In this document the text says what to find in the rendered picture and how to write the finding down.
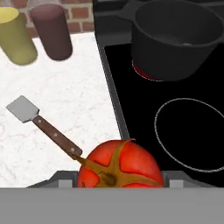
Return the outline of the dark maroon cylinder cup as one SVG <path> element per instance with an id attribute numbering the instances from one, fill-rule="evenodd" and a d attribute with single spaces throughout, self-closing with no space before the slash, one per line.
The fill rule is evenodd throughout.
<path id="1" fill-rule="evenodd" d="M 39 4 L 30 10 L 31 20 L 52 60 L 66 60 L 73 53 L 64 9 L 56 3 Z"/>

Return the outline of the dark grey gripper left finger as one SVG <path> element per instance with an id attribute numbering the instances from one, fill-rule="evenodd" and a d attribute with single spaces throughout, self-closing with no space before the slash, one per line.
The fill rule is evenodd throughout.
<path id="1" fill-rule="evenodd" d="M 56 171 L 49 179 L 30 185 L 30 188 L 75 188 L 77 171 Z"/>

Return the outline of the yellow-green cylinder cup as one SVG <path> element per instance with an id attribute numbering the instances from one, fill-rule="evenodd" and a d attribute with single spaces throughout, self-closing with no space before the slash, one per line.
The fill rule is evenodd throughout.
<path id="1" fill-rule="evenodd" d="M 0 46 L 9 60 L 20 66 L 31 64 L 38 57 L 25 20 L 14 7 L 0 7 Z"/>

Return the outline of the dark grey pot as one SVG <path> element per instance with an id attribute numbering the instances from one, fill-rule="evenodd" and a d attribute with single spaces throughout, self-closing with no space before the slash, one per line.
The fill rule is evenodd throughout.
<path id="1" fill-rule="evenodd" d="M 132 65 L 144 78 L 180 81 L 194 74 L 224 42 L 224 20 L 186 0 L 132 1 L 118 13 L 132 23 Z"/>

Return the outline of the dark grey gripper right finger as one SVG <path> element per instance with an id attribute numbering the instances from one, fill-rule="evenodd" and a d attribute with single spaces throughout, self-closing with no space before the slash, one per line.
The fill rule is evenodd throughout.
<path id="1" fill-rule="evenodd" d="M 164 187 L 168 188 L 213 188 L 204 182 L 190 178 L 183 171 L 162 171 Z"/>

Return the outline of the black hob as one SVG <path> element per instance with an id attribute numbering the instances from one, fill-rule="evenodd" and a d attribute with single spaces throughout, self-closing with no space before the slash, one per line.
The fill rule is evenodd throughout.
<path id="1" fill-rule="evenodd" d="M 132 65 L 128 0 L 93 0 L 95 37 L 123 139 L 135 138 L 161 171 L 224 187 L 224 44 L 190 78 L 147 80 Z"/>

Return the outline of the red tomato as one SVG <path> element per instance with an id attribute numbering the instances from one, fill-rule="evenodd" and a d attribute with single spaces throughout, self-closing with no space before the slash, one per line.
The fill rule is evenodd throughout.
<path id="1" fill-rule="evenodd" d="M 130 140 L 109 140 L 95 147 L 81 163 L 78 187 L 162 187 L 155 158 Z"/>

